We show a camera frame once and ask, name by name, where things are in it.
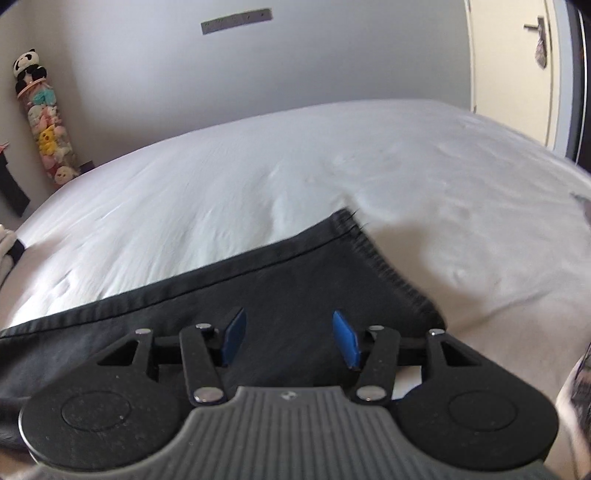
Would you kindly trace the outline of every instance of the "yellow plush toy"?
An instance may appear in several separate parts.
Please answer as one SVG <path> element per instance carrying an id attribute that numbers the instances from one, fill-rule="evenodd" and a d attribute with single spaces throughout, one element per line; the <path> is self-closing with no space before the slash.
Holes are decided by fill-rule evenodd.
<path id="1" fill-rule="evenodd" d="M 43 155 L 53 155 L 57 150 L 56 135 L 54 125 L 46 128 L 39 135 L 39 150 Z"/>

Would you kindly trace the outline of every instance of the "stitched hem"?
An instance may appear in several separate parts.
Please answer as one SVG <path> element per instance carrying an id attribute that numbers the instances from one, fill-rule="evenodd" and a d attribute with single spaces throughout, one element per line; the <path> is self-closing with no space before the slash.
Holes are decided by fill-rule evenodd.
<path id="1" fill-rule="evenodd" d="M 339 236 L 349 235 L 353 250 L 361 254 L 369 262 L 369 265 L 376 271 L 380 278 L 389 281 L 394 285 L 395 289 L 404 293 L 409 299 L 411 307 L 418 315 L 427 318 L 435 317 L 440 322 L 440 326 L 445 328 L 445 321 L 433 302 L 409 284 L 398 272 L 386 263 L 375 245 L 355 221 L 354 215 L 351 211 L 343 209 L 332 216 L 335 227 L 340 234 Z"/>

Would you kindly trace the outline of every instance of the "blue tab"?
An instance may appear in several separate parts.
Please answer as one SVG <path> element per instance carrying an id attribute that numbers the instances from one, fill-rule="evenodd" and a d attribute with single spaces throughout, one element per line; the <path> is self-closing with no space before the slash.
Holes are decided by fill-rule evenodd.
<path id="1" fill-rule="evenodd" d="M 361 351 L 355 331 L 338 310 L 333 313 L 333 335 L 348 368 L 359 368 Z"/>
<path id="2" fill-rule="evenodd" d="M 244 309 L 238 312 L 238 315 L 230 322 L 226 328 L 226 335 L 222 346 L 223 366 L 230 365 L 238 353 L 238 349 L 244 340 L 246 333 L 246 312 Z"/>

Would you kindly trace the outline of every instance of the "white bed sheet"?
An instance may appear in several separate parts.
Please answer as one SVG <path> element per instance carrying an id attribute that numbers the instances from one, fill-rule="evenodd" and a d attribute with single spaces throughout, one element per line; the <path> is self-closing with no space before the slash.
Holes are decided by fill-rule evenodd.
<path id="1" fill-rule="evenodd" d="M 590 177 L 437 102 L 338 103 L 141 149 L 69 183 L 19 229 L 0 326 L 60 312 L 357 211 L 452 334 L 554 398 L 591 341 Z M 564 436 L 548 464 L 571 478 Z"/>

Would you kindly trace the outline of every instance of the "white door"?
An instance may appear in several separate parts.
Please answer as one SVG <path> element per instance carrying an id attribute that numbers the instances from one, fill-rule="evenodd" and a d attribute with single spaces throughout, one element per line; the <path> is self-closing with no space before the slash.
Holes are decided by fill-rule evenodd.
<path id="1" fill-rule="evenodd" d="M 548 145 L 553 65 L 545 0 L 469 0 L 469 15 L 476 113 Z M 545 68 L 536 59 L 540 38 Z"/>

